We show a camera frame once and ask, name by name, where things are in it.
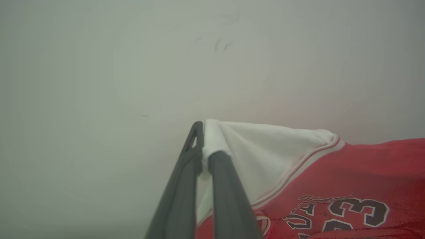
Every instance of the gray surface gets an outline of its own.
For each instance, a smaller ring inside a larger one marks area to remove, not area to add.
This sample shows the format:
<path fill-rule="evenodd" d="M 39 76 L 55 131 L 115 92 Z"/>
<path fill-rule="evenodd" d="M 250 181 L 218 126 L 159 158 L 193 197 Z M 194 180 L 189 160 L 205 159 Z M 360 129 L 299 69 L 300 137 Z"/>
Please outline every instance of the gray surface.
<path fill-rule="evenodd" d="M 424 4 L 0 1 L 0 238 L 140 238 L 196 120 L 424 137 Z"/>

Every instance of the white wall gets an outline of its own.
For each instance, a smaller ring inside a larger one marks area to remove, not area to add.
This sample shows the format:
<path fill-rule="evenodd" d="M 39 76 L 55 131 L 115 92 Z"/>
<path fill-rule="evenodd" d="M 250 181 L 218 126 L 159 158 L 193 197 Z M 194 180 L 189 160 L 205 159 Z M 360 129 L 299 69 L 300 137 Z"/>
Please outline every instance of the white wall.
<path fill-rule="evenodd" d="M 1 1 L 0 237 L 141 238 L 191 124 L 425 137 L 425 2 Z"/>

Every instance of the white fabric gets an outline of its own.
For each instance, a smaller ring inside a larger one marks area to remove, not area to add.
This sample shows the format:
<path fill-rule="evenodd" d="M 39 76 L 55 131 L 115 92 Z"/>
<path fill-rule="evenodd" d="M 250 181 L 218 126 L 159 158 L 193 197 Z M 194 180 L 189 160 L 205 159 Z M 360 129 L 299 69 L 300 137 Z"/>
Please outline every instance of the white fabric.
<path fill-rule="evenodd" d="M 203 173 L 207 189 L 198 203 L 200 223 L 213 207 L 212 180 L 208 157 L 224 151 L 233 164 L 251 204 L 277 190 L 298 163 L 311 152 L 335 144 L 337 136 L 328 130 L 292 129 L 283 126 L 208 119 L 204 127 Z"/>

